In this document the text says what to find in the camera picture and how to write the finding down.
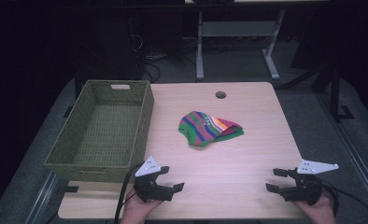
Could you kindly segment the black floor stand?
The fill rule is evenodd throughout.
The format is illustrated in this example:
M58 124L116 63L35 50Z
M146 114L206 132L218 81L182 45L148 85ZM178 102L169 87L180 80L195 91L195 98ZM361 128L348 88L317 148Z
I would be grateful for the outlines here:
M330 113L334 120L340 122L342 119L354 119L355 117L350 109L346 105L339 104L341 76L333 63L322 63L295 79L276 87L276 90L288 90L312 76L316 76L311 86L313 92L323 93L327 88L330 88Z

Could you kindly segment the green woven basket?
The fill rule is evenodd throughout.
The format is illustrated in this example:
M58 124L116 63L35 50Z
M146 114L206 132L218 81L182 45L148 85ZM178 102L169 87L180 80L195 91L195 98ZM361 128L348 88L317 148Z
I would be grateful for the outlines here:
M146 80L89 80L45 165L70 181L121 182L144 160L154 106Z

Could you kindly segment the black computer tower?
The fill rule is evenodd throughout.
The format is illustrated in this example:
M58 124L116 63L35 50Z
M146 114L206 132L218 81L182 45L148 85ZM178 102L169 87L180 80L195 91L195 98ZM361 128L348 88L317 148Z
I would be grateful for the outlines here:
M81 14L73 25L72 58L77 78L137 80L137 64L126 21L117 14Z

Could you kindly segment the person's left hand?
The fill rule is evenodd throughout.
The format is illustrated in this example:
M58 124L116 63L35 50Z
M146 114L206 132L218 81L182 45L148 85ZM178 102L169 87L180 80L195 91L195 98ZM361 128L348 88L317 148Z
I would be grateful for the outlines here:
M161 205L163 201L143 202L131 189L126 195L125 204L123 206L123 215L120 224L143 224L149 214Z

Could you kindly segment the person's right hand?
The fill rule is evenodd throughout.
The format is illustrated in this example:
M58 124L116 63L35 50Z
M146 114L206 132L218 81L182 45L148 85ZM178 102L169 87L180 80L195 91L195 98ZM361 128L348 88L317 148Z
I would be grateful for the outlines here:
M314 224L337 224L333 204L324 193L313 205L306 202L293 202L293 204L300 208Z

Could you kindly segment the striped knitted pet sweater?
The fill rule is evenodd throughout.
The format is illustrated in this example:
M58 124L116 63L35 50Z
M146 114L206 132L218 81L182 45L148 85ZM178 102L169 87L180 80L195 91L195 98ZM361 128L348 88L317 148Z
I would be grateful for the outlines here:
M204 147L244 134L241 125L199 111L192 111L184 116L178 124L178 131L193 147Z

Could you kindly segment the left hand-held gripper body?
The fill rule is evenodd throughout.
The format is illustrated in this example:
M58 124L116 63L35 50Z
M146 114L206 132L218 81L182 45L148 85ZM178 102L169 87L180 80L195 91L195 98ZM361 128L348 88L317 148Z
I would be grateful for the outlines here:
M143 201L171 201L174 193L168 190L172 187L160 186L156 183L158 175L156 173L162 166L149 156L140 168L135 172L134 190L137 196Z

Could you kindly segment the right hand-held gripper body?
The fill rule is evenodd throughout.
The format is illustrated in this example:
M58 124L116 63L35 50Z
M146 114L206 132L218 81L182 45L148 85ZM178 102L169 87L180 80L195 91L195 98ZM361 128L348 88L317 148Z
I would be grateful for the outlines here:
M301 160L293 170L286 170L284 176L291 177L295 186L283 189L283 198L286 202L304 201L308 205L315 204L321 195L321 180L317 174L337 170L337 163L325 163L320 161Z

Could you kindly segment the grey metal desk frame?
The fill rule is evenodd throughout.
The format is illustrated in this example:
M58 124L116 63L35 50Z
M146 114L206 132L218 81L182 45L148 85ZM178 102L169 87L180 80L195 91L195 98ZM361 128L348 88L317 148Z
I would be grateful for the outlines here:
M274 21L204 21L203 12L199 12L197 25L197 51L195 55L196 78L198 80L203 80L205 78L203 60L203 39L205 37L255 36L270 38L269 46L262 50L262 56L271 78L273 80L280 79L272 54L284 16L285 10L280 10Z

